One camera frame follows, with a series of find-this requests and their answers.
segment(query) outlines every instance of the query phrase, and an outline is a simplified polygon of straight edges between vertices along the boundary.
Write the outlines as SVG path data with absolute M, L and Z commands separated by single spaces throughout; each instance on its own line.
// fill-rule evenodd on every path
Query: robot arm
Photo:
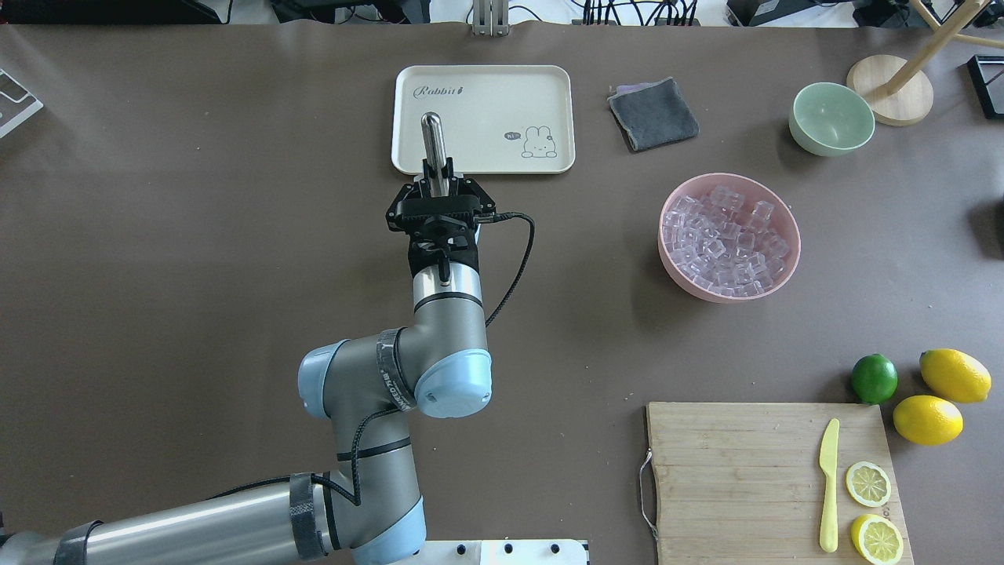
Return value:
M 387 565 L 421 549 L 425 516 L 406 412 L 464 417 L 491 398 L 476 234 L 498 217 L 473 179 L 454 176 L 438 116 L 423 116 L 423 130 L 424 177 L 405 185 L 387 214 L 411 240 L 415 325 L 316 349 L 300 365 L 304 407 L 331 419 L 342 450 L 337 471 L 85 524 L 61 539 L 0 537 L 0 565 L 280 565 L 339 549 L 358 565 Z

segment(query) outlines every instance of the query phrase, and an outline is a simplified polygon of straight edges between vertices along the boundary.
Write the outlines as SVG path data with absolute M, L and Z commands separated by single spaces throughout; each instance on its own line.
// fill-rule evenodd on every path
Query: pink bowl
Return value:
M 724 297 L 718 293 L 712 293 L 698 287 L 694 284 L 694 281 L 687 278 L 677 265 L 673 263 L 670 259 L 670 251 L 672 249 L 663 242 L 663 217 L 670 211 L 677 199 L 684 196 L 701 198 L 705 194 L 710 193 L 718 185 L 725 185 L 743 194 L 746 196 L 747 202 L 766 200 L 773 204 L 774 212 L 770 216 L 770 225 L 777 230 L 777 233 L 791 247 L 791 251 L 784 257 L 786 269 L 781 274 L 781 277 L 774 281 L 774 286 L 768 291 L 755 297 Z M 788 209 L 788 206 L 766 186 L 753 179 L 731 173 L 709 173 L 694 177 L 678 186 L 676 190 L 670 193 L 670 197 L 663 204 L 663 210 L 659 214 L 659 227 L 656 231 L 656 238 L 659 245 L 659 256 L 663 259 L 663 266 L 666 267 L 666 271 L 670 273 L 670 277 L 677 282 L 677 285 L 680 285 L 684 291 L 699 299 L 718 304 L 749 302 L 777 292 L 788 281 L 788 278 L 791 278 L 791 273 L 798 266 L 798 257 L 801 255 L 802 250 L 802 238 L 798 232 L 798 224 L 795 223 L 795 217 L 791 215 L 791 210 Z

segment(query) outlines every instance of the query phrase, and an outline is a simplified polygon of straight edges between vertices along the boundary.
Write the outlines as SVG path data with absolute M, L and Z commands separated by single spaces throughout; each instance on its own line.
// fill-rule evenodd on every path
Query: rabbit cartoon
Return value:
M 547 125 L 526 128 L 526 140 L 523 143 L 523 158 L 557 157 L 557 147 Z

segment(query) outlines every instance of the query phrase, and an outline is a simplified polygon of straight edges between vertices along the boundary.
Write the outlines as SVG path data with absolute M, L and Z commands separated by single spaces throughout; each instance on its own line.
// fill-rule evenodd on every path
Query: green bowl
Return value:
M 814 82 L 795 96 L 788 128 L 805 151 L 836 157 L 866 144 L 875 130 L 875 118 L 857 92 L 842 84 Z

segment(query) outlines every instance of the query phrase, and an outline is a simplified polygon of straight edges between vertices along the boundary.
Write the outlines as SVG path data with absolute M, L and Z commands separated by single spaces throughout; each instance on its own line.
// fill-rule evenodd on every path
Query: wooden cutting board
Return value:
M 834 553 L 819 548 L 825 478 L 819 445 L 840 420 Z M 648 407 L 658 499 L 660 565 L 866 563 L 850 541 L 850 523 L 878 514 L 900 529 L 903 565 L 913 565 L 907 523 L 877 406 L 652 402 Z M 844 486 L 847 468 L 883 468 L 893 494 L 867 508 Z

